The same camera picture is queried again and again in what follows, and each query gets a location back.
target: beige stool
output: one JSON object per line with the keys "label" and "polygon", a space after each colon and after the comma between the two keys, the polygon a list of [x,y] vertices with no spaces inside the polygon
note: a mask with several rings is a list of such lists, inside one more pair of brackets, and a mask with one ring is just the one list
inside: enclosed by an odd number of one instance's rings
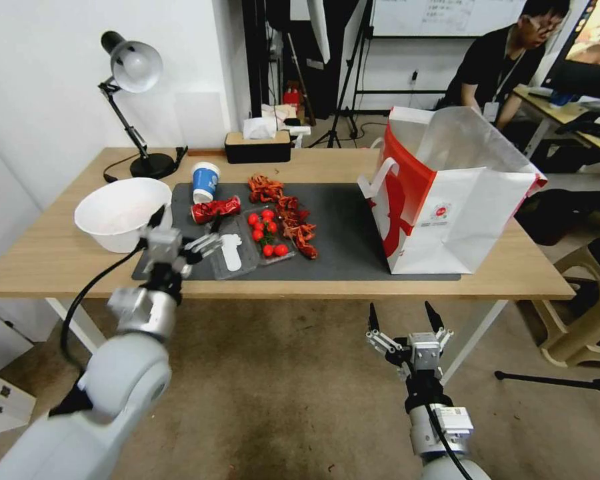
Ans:
{"label": "beige stool", "polygon": [[[596,239],[566,257],[558,260],[555,268],[560,273],[571,267],[583,267],[590,272],[600,290],[600,239]],[[584,361],[600,361],[600,297],[598,302],[566,326],[548,301],[534,301],[540,318],[547,328],[547,340],[540,350],[547,360],[561,367]]]}

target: black box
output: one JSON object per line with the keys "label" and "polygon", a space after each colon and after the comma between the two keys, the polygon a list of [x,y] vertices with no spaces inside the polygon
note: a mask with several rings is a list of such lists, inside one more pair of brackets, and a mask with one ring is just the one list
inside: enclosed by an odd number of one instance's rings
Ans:
{"label": "black box", "polygon": [[291,138],[279,130],[272,139],[244,139],[242,132],[229,132],[225,138],[229,163],[271,163],[291,160]]}

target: white and red bag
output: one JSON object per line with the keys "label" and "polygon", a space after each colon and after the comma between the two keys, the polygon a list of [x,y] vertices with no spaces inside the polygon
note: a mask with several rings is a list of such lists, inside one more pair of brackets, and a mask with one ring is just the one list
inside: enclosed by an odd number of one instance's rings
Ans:
{"label": "white and red bag", "polygon": [[475,273],[524,198],[546,182],[468,107],[394,107],[373,182],[358,178],[392,273]]}

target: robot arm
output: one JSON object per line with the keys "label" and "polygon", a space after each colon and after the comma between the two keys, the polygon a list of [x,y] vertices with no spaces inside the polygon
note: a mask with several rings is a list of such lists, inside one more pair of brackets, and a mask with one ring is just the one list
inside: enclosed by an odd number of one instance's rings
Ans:
{"label": "robot arm", "polygon": [[410,333],[392,339],[380,331],[371,304],[367,341],[397,367],[409,393],[405,410],[411,420],[411,446],[422,459],[422,480],[489,480],[467,457],[467,440],[473,431],[469,413],[454,407],[440,384],[439,366],[444,347],[453,336],[428,302],[427,314],[434,332]]}
{"label": "robot arm", "polygon": [[153,268],[144,285],[117,289],[109,299],[118,335],[93,354],[61,408],[38,418],[0,460],[0,480],[108,478],[124,442],[166,390],[171,369],[163,343],[181,302],[181,276],[221,240],[212,233],[182,247],[176,229],[142,236]]}

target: man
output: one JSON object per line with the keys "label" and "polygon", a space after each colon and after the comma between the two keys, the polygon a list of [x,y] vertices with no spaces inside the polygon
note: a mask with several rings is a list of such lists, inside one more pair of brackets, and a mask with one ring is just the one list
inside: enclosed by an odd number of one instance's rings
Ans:
{"label": "man", "polygon": [[472,107],[502,130],[520,107],[511,91],[530,82],[568,11],[569,0],[527,0],[518,22],[473,42],[439,106]]}

